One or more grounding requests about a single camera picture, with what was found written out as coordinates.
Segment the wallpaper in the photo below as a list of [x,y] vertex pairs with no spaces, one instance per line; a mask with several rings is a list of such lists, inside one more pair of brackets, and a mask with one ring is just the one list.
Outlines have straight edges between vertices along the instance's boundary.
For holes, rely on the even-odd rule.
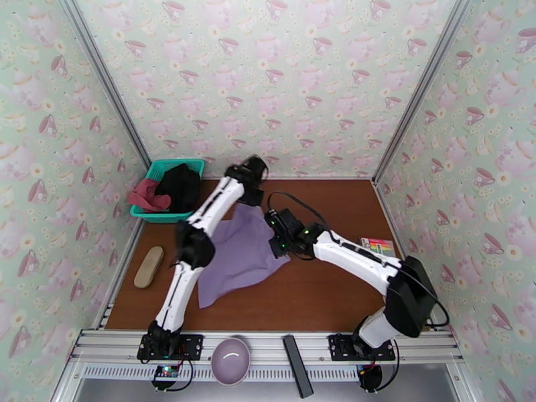
[[0,401],[47,401],[144,171],[57,3],[0,0],[0,31]]
[[381,180],[487,401],[536,401],[536,0],[477,0]]
[[152,159],[371,176],[455,0],[78,0]]

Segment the green laundry basket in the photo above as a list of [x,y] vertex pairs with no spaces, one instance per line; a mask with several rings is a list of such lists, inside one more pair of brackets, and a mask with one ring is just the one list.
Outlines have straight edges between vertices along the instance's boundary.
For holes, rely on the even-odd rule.
[[[183,163],[188,165],[190,170],[193,170],[194,172],[199,173],[199,177],[202,178],[203,169],[205,168],[205,161],[203,159],[155,160],[151,164],[151,167],[149,168],[149,171],[147,172],[147,175],[145,178],[150,178],[151,180],[155,180],[156,182],[159,182],[162,180],[163,174],[166,171],[174,167],[177,167],[178,165],[183,164]],[[193,211],[190,211],[190,212],[183,212],[181,214],[172,214],[172,213],[169,213],[167,210],[163,212],[145,212],[142,208],[138,206],[130,207],[131,216],[141,217],[147,222],[174,223],[179,220],[187,219],[193,213],[194,213]]]

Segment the beige sponge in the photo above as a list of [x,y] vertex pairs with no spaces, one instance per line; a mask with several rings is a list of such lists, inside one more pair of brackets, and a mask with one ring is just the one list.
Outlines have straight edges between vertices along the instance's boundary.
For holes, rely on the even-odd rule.
[[163,258],[162,247],[152,247],[141,263],[134,278],[134,286],[144,289],[151,284]]

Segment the pink towel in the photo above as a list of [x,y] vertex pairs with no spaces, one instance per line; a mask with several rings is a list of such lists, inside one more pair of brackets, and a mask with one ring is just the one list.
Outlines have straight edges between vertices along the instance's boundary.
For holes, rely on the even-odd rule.
[[170,196],[155,196],[155,190],[159,182],[144,178],[141,180],[134,191],[129,192],[127,201],[129,204],[138,206],[146,212],[160,212],[167,210],[172,203]]

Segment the lavender towel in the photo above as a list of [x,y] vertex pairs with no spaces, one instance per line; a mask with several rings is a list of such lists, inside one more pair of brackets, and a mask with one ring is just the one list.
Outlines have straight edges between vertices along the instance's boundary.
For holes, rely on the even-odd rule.
[[221,221],[212,235],[216,254],[199,276],[199,308],[230,291],[262,282],[287,263],[289,257],[273,255],[271,237],[273,231],[260,207],[237,204],[232,219]]

